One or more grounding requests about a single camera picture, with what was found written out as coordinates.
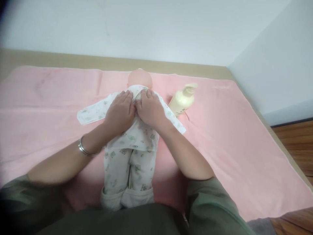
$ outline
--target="white wall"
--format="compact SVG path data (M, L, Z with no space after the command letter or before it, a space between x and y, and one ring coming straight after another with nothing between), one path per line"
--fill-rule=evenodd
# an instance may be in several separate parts
M229 69L270 125L313 117L313 1L293 0Z
M290 0L15 0L2 47L229 65Z

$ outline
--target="finger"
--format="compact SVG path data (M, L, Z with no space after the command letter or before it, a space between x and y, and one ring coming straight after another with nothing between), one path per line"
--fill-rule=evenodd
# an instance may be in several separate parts
M141 100L136 100L136 108L139 111L142 109L142 101Z
M124 93L125 93L125 91L122 91L121 93L119 93L119 94L115 97L115 99L113 100L112 103L118 102L118 101L120 100L120 98L123 96Z
M147 99L147 91L146 90L142 90L141 92L141 100L145 101Z
M129 95L130 90L127 90L126 92L124 92L124 94L121 96L120 100L121 102L124 102L124 100L126 99L126 97Z
M127 104L131 104L133 100L133 93L132 92L129 92L129 94L127 95L127 97L125 98L124 102L127 103Z
M135 116L135 111L136 111L135 103L131 103L130 109L129 109L129 114L130 114L131 117Z
M152 94L151 94L151 90L150 90L150 89L147 90L147 97L148 97L148 98L151 98L151 97L152 97Z
M151 91L151 94L152 94L152 98L155 99L155 100L158 100L159 97L157 96L156 93L154 93L154 91Z

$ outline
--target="wooden floor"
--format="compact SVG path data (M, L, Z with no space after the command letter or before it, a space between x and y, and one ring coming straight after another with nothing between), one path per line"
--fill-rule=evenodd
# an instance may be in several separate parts
M313 184L313 121L273 128L274 132ZM271 219L278 235L313 234L313 208Z

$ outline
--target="beige bed frame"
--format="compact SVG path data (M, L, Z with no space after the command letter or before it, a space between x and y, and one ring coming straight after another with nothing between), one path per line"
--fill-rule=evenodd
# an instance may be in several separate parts
M120 59L110 57L98 57L89 55L69 55L47 52L19 51L2 49L0 54L0 80L6 78L9 73L17 66L32 65L39 67L66 67L79 69L100 69L106 71L133 71L142 68L148 72L163 74L178 74L194 77L203 77L211 79L229 79L236 82L231 72L222 66L182 64L148 60ZM254 111L267 128L275 142L287 156L291 166L302 178L302 180L313 191L304 173L290 156L286 148L273 132L271 127L266 123L265 119L259 111L253 107Z

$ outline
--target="baby doll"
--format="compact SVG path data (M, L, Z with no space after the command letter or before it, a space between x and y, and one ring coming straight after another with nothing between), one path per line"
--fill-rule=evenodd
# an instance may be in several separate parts
M150 74L142 69L130 73L128 90L133 92L133 102L141 99L141 91L152 88ZM115 92L104 100L77 113L82 125L105 118L106 111L115 97ZM158 95L166 117L184 133L186 129L174 113ZM115 137L105 146L104 187L101 192L101 205L111 210L122 206L130 208L153 203L152 178L155 168L159 134L145 124L136 114L132 126Z

